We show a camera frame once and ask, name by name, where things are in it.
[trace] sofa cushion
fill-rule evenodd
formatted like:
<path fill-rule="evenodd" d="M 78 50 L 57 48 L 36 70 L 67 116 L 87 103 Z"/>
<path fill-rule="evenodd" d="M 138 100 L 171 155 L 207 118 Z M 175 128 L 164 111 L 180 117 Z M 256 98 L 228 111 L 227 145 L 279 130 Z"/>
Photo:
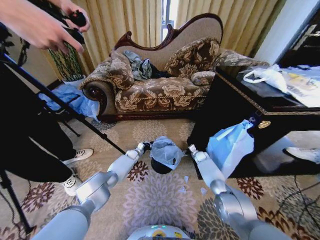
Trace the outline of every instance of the sofa cushion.
<path fill-rule="evenodd" d="M 216 73 L 214 71 L 199 71 L 191 76 L 191 82 L 194 85 L 211 85 Z"/>
<path fill-rule="evenodd" d="M 128 90 L 115 96 L 119 112 L 179 111 L 200 107 L 210 86 L 196 86 L 183 77 L 151 78 L 135 81 Z"/>
<path fill-rule="evenodd" d="M 219 57 L 215 61 L 216 66 L 270 66 L 265 61 L 241 55 L 233 50 L 220 48 L 219 53 Z"/>
<path fill-rule="evenodd" d="M 114 50 L 111 52 L 109 72 L 112 74 L 112 80 L 119 89 L 126 90 L 135 82 L 130 62 L 128 58 L 120 52 Z"/>
<path fill-rule="evenodd" d="M 181 78 L 190 78 L 196 72 L 212 70 L 219 47 L 216 38 L 201 38 L 175 52 L 164 69 L 169 74 Z"/>

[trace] cable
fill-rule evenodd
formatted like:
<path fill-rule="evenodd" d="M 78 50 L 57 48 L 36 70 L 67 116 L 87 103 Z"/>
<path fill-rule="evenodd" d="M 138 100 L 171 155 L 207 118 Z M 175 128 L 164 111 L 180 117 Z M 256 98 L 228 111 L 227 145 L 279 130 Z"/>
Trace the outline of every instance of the cable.
<path fill-rule="evenodd" d="M 303 196 L 303 194 L 302 194 L 302 192 L 301 192 L 301 190 L 300 190 L 300 187 L 298 186 L 298 183 L 297 183 L 297 175 L 294 176 L 294 183 L 295 183 L 295 186 L 296 186 L 296 188 L 298 189 L 298 192 L 300 193 L 301 198 L 302 198 L 303 203 L 304 203 L 304 209 L 303 209 L 303 211 L 302 211 L 302 213 L 301 213 L 301 216 L 299 217 L 298 224 L 300 223 L 300 220 L 301 220 L 300 218 L 302 217 L 302 214 L 306 211 L 306 212 L 309 214 L 309 216 L 311 217 L 311 219 L 312 219 L 312 221 L 314 222 L 314 224 L 317 226 L 317 228 L 318 228 L 319 231 L 320 231 L 320 226 L 319 226 L 319 224 L 317 223 L 317 221 L 315 220 L 314 216 L 312 216 L 311 213 L 309 212 L 309 209 L 308 209 L 308 206 L 309 206 L 309 205 L 306 203 L 306 200 L 305 200 L 305 198 L 304 198 L 304 196 Z"/>
<path fill-rule="evenodd" d="M 11 210 L 11 223 L 18 229 L 18 237 L 21 240 L 27 240 L 27 237 L 21 237 L 21 229 L 20 226 L 15 223 L 15 211 L 13 209 L 13 207 L 11 206 L 9 200 L 5 197 L 5 195 L 0 191 L 0 195 L 3 198 L 3 200 L 8 204 L 10 210 Z"/>
<path fill-rule="evenodd" d="M 309 202 L 307 205 L 305 205 L 305 207 L 303 208 L 303 211 L 301 212 L 301 214 L 300 214 L 300 216 L 299 216 L 299 219 L 298 219 L 298 222 L 297 222 L 298 225 L 300 225 L 300 222 L 301 222 L 302 216 L 304 215 L 304 212 L 305 212 L 305 211 L 309 211 L 309 210 L 308 210 L 308 207 L 309 207 L 310 205 L 312 205 L 312 204 L 315 204 L 319 199 L 320 199 L 320 195 L 318 195 L 314 201 Z"/>
<path fill-rule="evenodd" d="M 26 197 L 25 197 L 24 199 L 28 199 L 28 198 L 29 198 L 29 194 L 30 194 L 30 192 L 31 192 L 31 182 L 30 182 L 30 180 L 28 180 L 28 184 L 29 184 L 29 191 L 28 191 L 28 193 L 27 193 L 27 195 L 26 195 Z"/>
<path fill-rule="evenodd" d="M 284 206 L 284 204 L 286 203 L 285 201 L 288 199 L 288 198 L 290 198 L 290 197 L 292 197 L 293 195 L 296 195 L 296 194 L 298 194 L 299 192 L 304 192 L 304 191 L 306 191 L 306 190 L 308 190 L 308 189 L 311 189 L 311 188 L 313 188 L 313 187 L 315 187 L 315 186 L 317 186 L 317 185 L 319 185 L 320 184 L 320 181 L 318 181 L 318 182 L 316 182 L 315 184 L 312 184 L 311 186 L 308 186 L 308 187 L 306 187 L 306 188 L 304 188 L 304 189 L 301 189 L 300 191 L 298 190 L 298 191 L 296 191 L 296 192 L 294 192 L 294 193 L 291 193 L 291 194 L 289 194 L 288 196 L 286 196 L 283 200 L 282 200 L 282 202 L 281 202 L 281 204 L 280 204 L 280 207 L 278 208 L 278 210 L 275 212 L 275 214 L 274 214 L 274 216 L 271 218 L 271 220 L 273 220 L 275 217 L 276 217 L 276 215 L 278 215 L 279 214 L 279 212 L 280 212 L 280 210 L 282 209 L 282 207 Z"/>

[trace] person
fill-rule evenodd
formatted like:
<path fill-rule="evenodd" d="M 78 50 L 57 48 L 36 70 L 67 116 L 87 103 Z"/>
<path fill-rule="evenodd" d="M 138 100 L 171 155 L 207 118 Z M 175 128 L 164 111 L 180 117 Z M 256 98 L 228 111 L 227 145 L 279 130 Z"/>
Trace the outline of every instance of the person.
<path fill-rule="evenodd" d="M 80 32 L 89 29 L 90 21 L 85 10 L 70 0 L 49 1 L 66 15 L 76 10 L 82 12 L 86 18 L 85 26 L 67 23 Z M 67 42 L 80 53 L 84 50 L 60 21 L 27 0 L 1 0 L 0 22 L 37 48 L 61 50 L 67 54 L 64 43 Z M 81 181 L 67 164 L 89 158 L 93 150 L 75 150 L 71 140 L 31 89 L 4 64 L 0 66 L 1 88 L 6 90 L 1 94 L 2 103 L 5 103 L 2 111 L 9 117 L 6 128 L 3 128 L 8 131 L 2 134 L 8 156 L 1 162 L 1 168 L 30 181 L 62 183 L 66 193 L 75 196 Z"/>
<path fill-rule="evenodd" d="M 320 164 L 320 148 L 301 148 L 301 147 L 286 147 L 284 152 L 302 160 L 309 160 L 316 164 Z"/>

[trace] floor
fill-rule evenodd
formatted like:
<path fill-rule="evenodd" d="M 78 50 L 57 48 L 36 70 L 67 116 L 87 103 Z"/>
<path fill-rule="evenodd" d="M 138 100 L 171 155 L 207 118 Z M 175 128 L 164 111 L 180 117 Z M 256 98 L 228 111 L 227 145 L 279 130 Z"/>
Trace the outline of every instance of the floor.
<path fill-rule="evenodd" d="M 134 149 L 139 142 L 153 141 L 158 136 L 168 136 L 184 150 L 194 125 L 187 119 L 92 123 L 125 151 Z M 121 155 L 80 122 L 72 120 L 71 125 L 81 134 L 76 137 L 63 127 L 74 147 L 94 149 L 92 157 L 73 166 L 83 181 L 97 171 L 106 171 Z M 320 142 L 319 131 L 292 132 L 288 137 L 302 147 L 316 147 Z M 58 183 L 31 182 L 28 193 L 28 181 L 12 174 L 9 177 L 29 223 L 36 226 L 36 232 L 58 212 L 77 203 L 75 197 L 67 196 Z M 228 179 L 227 183 L 251 198 L 261 220 L 275 225 L 293 239 L 315 240 L 320 239 L 320 185 L 301 194 L 297 192 L 297 186 L 304 189 L 319 181 L 319 176 L 303 175 L 296 178 L 296 183 L 294 176 Z M 1 189 L 1 192 L 8 197 L 5 190 Z M 123 240 L 135 229 L 153 224 L 177 226 L 194 239 L 238 239 L 233 230 L 218 218 L 213 209 L 214 195 L 202 180 L 198 180 L 189 157 L 184 157 L 176 170 L 160 175 L 152 169 L 147 152 L 127 179 L 110 192 L 108 203 L 92 215 L 86 240 Z M 304 202 L 308 205 L 307 210 L 304 209 Z M 17 213 L 15 215 L 14 221 L 17 223 L 19 218 Z M 11 217 L 8 205 L 0 198 L 0 240 L 19 239 L 21 225 L 14 226 Z"/>

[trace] white shoe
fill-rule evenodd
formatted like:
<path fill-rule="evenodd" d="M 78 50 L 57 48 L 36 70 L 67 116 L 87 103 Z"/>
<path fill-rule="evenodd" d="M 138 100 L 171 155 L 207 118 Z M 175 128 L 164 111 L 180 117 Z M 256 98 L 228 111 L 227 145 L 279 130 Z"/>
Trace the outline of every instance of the white shoe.
<path fill-rule="evenodd" d="M 285 150 L 292 156 L 309 160 L 316 164 L 320 164 L 320 149 L 319 148 L 299 148 L 299 147 L 286 147 Z"/>
<path fill-rule="evenodd" d="M 65 165 L 67 165 L 67 164 L 71 164 L 75 161 L 84 160 L 84 159 L 89 158 L 92 154 L 94 154 L 94 150 L 90 149 L 90 148 L 77 150 L 74 158 L 63 161 L 63 163 Z"/>
<path fill-rule="evenodd" d="M 76 195 L 76 189 L 82 184 L 82 181 L 76 177 L 72 173 L 71 177 L 69 177 L 65 182 L 62 183 L 65 192 L 69 196 L 75 196 Z"/>

